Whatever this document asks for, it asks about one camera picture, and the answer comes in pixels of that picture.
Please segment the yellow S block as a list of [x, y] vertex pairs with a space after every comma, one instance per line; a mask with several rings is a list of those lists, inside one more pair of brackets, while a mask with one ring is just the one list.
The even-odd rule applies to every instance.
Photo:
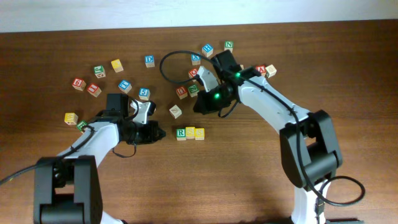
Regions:
[[204, 140], [205, 139], [205, 129], [204, 128], [196, 128], [195, 129], [195, 139], [196, 140]]
[[185, 134], [187, 139], [195, 139], [195, 127], [186, 127]]

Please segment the green R block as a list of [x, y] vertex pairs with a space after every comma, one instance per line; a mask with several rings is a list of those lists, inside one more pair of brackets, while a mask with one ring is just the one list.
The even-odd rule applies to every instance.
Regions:
[[185, 128], [176, 129], [176, 138], [178, 141], [185, 141], [187, 139]]

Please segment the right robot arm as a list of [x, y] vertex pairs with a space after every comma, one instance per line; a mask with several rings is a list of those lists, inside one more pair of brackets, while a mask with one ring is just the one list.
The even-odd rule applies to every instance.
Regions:
[[254, 67], [241, 68], [229, 50], [211, 58], [215, 73], [200, 67], [195, 79], [204, 86], [193, 107], [214, 113], [232, 101], [253, 109], [277, 132], [283, 170], [294, 185], [294, 210], [289, 223], [326, 223], [325, 203], [330, 180], [343, 158], [331, 117], [301, 108], [281, 95]]

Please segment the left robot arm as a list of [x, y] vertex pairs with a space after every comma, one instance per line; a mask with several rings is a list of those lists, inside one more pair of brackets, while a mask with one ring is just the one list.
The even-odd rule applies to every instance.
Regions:
[[137, 147], [165, 137], [153, 101], [110, 93], [106, 107], [82, 128], [83, 135], [55, 157], [37, 161], [34, 223], [121, 223], [103, 210], [98, 167], [121, 142]]

